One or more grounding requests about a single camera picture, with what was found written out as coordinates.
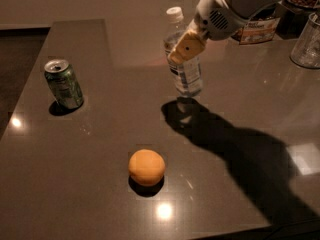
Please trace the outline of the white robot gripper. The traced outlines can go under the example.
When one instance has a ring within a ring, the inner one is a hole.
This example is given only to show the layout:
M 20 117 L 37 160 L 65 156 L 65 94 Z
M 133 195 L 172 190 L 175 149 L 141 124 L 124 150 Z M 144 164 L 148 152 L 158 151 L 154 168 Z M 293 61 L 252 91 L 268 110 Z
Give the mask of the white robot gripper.
M 200 0 L 189 29 L 168 33 L 167 58 L 176 65 L 183 64 L 205 50 L 207 39 L 227 39 L 247 22 L 227 0 Z

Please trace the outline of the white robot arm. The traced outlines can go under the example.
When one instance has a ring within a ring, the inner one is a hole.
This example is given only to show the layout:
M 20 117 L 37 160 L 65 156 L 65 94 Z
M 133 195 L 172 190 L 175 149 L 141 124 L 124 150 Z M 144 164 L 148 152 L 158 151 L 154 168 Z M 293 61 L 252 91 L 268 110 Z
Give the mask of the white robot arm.
M 281 0 L 199 0 L 187 30 L 168 59 L 182 64 L 200 53 L 207 40 L 224 40 L 236 33 L 266 7 Z

